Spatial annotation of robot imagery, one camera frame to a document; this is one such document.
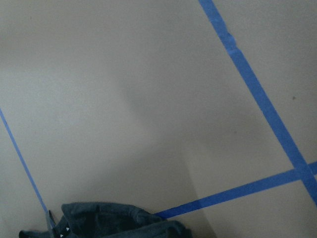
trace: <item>dark cloth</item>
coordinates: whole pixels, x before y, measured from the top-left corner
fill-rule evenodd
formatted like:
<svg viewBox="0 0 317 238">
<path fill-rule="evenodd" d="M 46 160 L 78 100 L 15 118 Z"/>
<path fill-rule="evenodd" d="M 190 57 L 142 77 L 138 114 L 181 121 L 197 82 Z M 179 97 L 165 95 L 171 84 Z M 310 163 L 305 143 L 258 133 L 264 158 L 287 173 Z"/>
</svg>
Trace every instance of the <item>dark cloth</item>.
<svg viewBox="0 0 317 238">
<path fill-rule="evenodd" d="M 163 220 L 138 207 L 117 203 L 63 204 L 50 231 L 20 231 L 19 238 L 192 238 L 180 222 Z"/>
</svg>

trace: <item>dark fabric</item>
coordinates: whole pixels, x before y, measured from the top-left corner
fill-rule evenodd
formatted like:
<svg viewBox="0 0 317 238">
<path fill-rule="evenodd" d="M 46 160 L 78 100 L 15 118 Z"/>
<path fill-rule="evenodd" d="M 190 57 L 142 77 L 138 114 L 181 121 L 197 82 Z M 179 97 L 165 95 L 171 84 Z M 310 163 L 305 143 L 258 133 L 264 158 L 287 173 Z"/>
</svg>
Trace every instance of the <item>dark fabric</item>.
<svg viewBox="0 0 317 238">
<path fill-rule="evenodd" d="M 51 231 L 20 231 L 19 238 L 191 238 L 180 222 L 166 221 L 138 207 L 117 203 L 63 204 Z"/>
</svg>

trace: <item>beige floor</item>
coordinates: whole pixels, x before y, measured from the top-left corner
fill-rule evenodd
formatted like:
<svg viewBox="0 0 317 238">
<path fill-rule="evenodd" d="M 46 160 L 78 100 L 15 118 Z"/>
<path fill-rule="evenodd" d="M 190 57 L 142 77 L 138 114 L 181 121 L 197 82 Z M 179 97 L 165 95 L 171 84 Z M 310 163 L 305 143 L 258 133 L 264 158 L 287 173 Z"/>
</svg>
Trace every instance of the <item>beige floor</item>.
<svg viewBox="0 0 317 238">
<path fill-rule="evenodd" d="M 215 0 L 308 163 L 316 1 Z M 292 169 L 196 0 L 5 1 L 0 106 L 44 202 L 159 212 Z M 0 236 L 45 230 L 0 125 Z M 175 217 L 209 238 L 315 238 L 300 181 Z"/>
</svg>

